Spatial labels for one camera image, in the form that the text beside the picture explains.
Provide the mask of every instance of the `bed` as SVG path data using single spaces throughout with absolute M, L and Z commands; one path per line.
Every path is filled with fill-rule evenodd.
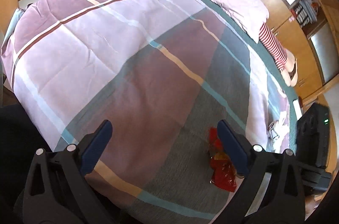
M 295 150 L 294 90 L 209 0 L 39 0 L 1 57 L 53 151 L 112 122 L 86 179 L 145 224 L 210 223 L 230 201 L 210 184 L 207 132 L 221 119 L 269 150 L 267 126 L 286 111 L 281 150 Z

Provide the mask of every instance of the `black object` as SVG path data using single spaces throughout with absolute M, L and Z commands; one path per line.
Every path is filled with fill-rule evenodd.
M 228 206 L 214 224 L 299 224 L 305 219 L 305 183 L 310 189 L 319 190 L 329 173 L 323 169 L 298 162 L 293 151 L 282 154 L 266 152 L 261 146 L 250 145 L 243 136 L 232 131 L 226 121 L 218 123 L 218 137 L 222 141 L 237 171 L 245 179 Z M 257 212 L 245 217 L 262 183 L 265 173 L 271 179 Z
M 297 122 L 298 161 L 318 168 L 326 168 L 329 144 L 329 110 L 318 103 Z
M 112 124 L 104 121 L 78 146 L 70 144 L 53 153 L 36 151 L 24 190 L 25 224 L 114 223 L 84 179 L 93 171 L 112 131 Z

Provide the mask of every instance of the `striped leggings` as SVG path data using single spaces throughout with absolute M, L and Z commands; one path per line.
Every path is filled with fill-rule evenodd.
M 280 72 L 284 71 L 287 62 L 287 53 L 279 40 L 267 27 L 266 23 L 260 28 L 259 40 L 272 55 Z

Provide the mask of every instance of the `red plastic wrapper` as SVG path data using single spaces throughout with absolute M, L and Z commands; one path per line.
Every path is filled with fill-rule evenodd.
M 237 182 L 235 180 L 236 170 L 230 158 L 223 152 L 223 147 L 220 139 L 217 136 L 217 129 L 210 128 L 209 130 L 210 153 L 215 153 L 210 161 L 210 166 L 214 169 L 211 183 L 214 183 L 218 188 L 235 192 Z

